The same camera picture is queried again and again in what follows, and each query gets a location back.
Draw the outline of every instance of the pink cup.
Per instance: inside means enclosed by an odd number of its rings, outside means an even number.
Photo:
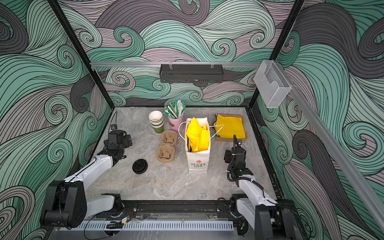
[[[168,116],[168,121],[169,121],[169,126],[170,126],[170,129],[173,130],[173,131],[178,131],[179,129],[179,126],[182,122],[184,122],[184,113],[181,114],[181,117],[179,118],[170,118]]]

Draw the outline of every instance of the stack of paper cups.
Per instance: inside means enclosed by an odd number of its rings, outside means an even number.
[[[164,131],[163,113],[160,111],[153,111],[149,114],[149,121],[156,133]]]

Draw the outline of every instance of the bag handle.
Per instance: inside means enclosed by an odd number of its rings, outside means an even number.
[[[218,132],[220,132],[221,129],[223,129],[224,124],[209,126],[209,127],[220,127],[220,126],[221,126],[221,128],[217,132],[215,132],[215,134],[211,138],[213,138]]]
[[[177,129],[177,131],[179,132],[179,135],[180,135],[180,136],[181,136],[181,133],[180,133],[180,126],[181,126],[183,123],[186,123],[186,121],[180,123],[179,128]],[[218,132],[220,132],[221,129],[223,129],[224,124],[209,126],[209,127],[220,127],[220,126],[221,126],[221,128],[220,128],[220,129],[219,129],[219,130],[218,130],[218,131],[217,131],[211,138],[213,138]]]
[[[180,126],[181,126],[183,123],[186,123],[186,122],[187,122],[187,121],[180,123],[179,128],[177,129],[177,131],[179,132],[179,135],[180,135],[180,136],[181,136],[181,134],[180,134]]]

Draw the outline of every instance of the white paper bag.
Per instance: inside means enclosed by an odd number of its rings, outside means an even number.
[[[183,123],[186,123],[184,137],[180,134],[180,127],[179,127],[179,135],[184,140],[187,139],[187,129],[191,121],[192,121],[192,118],[187,118],[187,121],[183,122]],[[207,129],[209,129],[210,127],[217,127],[217,126],[209,126],[207,118],[197,118],[197,121],[199,122],[200,127],[206,126]],[[210,135],[211,133],[209,132],[209,147],[208,147],[208,150],[205,150],[205,151],[189,152],[187,141],[185,141],[184,147],[187,154],[189,172],[207,172],[208,171],[209,153],[211,149],[211,138],[213,138],[216,135],[216,133],[212,137]]]

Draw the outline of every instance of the clear plastic panel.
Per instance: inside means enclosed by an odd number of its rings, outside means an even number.
[[[262,62],[254,81],[267,108],[278,108],[291,90],[283,67],[272,60]]]

